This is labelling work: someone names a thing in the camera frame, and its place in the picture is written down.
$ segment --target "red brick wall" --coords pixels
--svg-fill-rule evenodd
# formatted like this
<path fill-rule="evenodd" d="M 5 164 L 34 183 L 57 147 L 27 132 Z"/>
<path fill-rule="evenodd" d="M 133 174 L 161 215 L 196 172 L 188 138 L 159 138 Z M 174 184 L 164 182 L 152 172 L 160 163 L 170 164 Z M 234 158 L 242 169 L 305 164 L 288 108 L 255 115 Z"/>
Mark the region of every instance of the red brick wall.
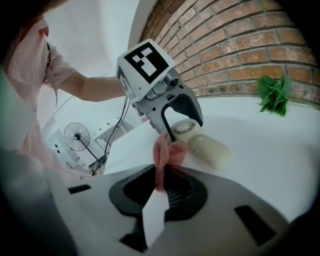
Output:
<path fill-rule="evenodd" d="M 316 59 L 273 0 L 159 0 L 147 38 L 175 60 L 197 96 L 255 94 L 257 78 L 284 72 L 293 98 L 320 104 Z"/>

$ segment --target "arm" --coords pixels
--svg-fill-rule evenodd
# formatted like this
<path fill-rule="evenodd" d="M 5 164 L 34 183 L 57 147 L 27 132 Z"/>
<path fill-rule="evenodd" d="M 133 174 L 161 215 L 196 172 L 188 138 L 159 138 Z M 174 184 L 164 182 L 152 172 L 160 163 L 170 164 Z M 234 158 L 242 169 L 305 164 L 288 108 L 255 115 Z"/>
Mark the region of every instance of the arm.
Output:
<path fill-rule="evenodd" d="M 83 101 L 102 102 L 125 96 L 125 92 L 116 77 L 87 78 L 79 72 L 63 81 L 59 88 Z"/>

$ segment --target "white table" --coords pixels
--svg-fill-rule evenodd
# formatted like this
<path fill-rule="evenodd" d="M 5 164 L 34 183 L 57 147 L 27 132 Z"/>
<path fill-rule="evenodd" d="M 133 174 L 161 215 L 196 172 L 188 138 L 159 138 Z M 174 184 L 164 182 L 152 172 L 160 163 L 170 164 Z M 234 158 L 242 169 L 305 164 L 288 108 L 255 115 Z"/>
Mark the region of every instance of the white table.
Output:
<path fill-rule="evenodd" d="M 188 153 L 183 166 L 236 181 L 292 221 L 311 206 L 317 192 L 320 160 L 320 112 L 289 105 L 287 116 L 259 113 L 255 97 L 199 100 L 202 133 L 231 148 L 223 170 L 212 170 Z M 183 117 L 166 112 L 170 125 Z M 119 138 L 113 145 L 104 174 L 152 164 L 157 132 L 149 122 Z"/>

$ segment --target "pink shirt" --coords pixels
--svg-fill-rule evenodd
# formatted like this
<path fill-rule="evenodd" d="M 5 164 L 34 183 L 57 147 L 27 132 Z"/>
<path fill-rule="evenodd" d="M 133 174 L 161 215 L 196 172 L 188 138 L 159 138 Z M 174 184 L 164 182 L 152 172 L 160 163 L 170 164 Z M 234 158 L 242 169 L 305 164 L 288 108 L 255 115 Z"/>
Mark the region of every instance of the pink shirt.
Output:
<path fill-rule="evenodd" d="M 43 84 L 49 85 L 46 76 L 47 68 L 47 36 L 49 34 L 48 24 L 44 18 L 35 23 L 21 41 L 21 36 L 12 43 L 4 62 L 4 70 L 12 86 L 30 106 L 37 112 L 37 97 Z M 58 86 L 68 77 L 76 72 L 51 44 L 51 61 L 49 69 L 54 81 Z M 51 150 L 41 136 L 38 120 L 34 121 L 31 131 L 26 136 L 22 148 L 22 154 L 33 156 L 38 159 L 48 170 L 59 172 L 64 180 L 80 178 L 85 174 L 63 167 L 56 153 Z"/>

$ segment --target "pink cloth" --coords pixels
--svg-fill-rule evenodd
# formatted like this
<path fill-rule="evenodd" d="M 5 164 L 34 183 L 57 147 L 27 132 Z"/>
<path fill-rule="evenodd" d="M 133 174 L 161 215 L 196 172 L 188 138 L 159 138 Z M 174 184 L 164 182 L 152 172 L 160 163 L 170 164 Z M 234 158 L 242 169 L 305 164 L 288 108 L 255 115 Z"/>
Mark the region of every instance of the pink cloth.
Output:
<path fill-rule="evenodd" d="M 48 25 L 44 18 L 35 23 L 24 38 L 18 36 L 12 43 L 10 51 L 4 62 L 4 70 L 18 95 L 34 111 L 37 112 L 37 97 L 43 84 L 48 84 L 45 79 L 48 49 Z M 50 45 L 51 70 L 56 85 L 76 72 L 57 51 Z M 26 136 L 21 147 L 21 153 L 38 159 L 48 170 L 57 171 L 62 179 L 80 179 L 85 174 L 73 171 L 60 164 L 56 153 L 44 143 L 38 120 L 34 120 L 32 130 Z"/>
<path fill-rule="evenodd" d="M 174 142 L 168 145 L 168 134 L 162 133 L 153 146 L 153 161 L 155 165 L 155 189 L 161 191 L 164 189 L 165 166 L 182 165 L 188 146 L 184 142 Z"/>

